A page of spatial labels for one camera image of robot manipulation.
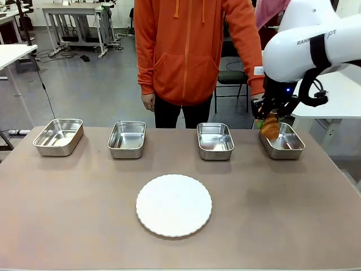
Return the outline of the person's left hand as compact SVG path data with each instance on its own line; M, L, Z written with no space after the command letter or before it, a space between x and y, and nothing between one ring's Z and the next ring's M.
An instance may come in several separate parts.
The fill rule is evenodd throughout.
M251 96L251 105L261 107L263 105L264 96L265 96L264 93L252 95Z

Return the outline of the person's right hand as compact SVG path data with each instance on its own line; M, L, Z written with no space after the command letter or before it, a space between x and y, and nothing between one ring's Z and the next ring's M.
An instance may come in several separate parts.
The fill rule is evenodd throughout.
M155 101L156 101L156 96L154 93L152 94L142 94L141 95L141 100L144 104L144 107L151 111L154 112L155 111Z

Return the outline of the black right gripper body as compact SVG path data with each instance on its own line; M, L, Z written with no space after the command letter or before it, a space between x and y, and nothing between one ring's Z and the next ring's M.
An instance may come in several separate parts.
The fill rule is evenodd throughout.
M277 82L268 76L265 77L263 88L263 112L293 112L298 106L298 96L294 95L297 81Z

